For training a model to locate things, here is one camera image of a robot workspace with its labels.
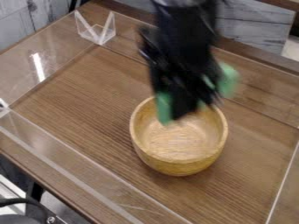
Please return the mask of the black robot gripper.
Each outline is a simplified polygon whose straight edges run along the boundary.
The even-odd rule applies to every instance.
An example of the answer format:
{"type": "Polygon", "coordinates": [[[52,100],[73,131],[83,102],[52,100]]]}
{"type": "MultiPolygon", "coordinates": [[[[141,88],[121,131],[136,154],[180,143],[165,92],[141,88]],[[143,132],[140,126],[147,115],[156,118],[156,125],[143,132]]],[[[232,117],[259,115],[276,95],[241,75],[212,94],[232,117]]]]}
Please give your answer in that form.
{"type": "MultiPolygon", "coordinates": [[[[140,54],[151,65],[173,66],[192,73],[216,62],[211,46],[216,38],[217,0],[151,0],[155,26],[141,27],[140,54]]],[[[196,78],[196,96],[181,86],[169,87],[172,119],[197,108],[197,98],[211,106],[220,100],[217,87],[205,75],[196,78]]]]}

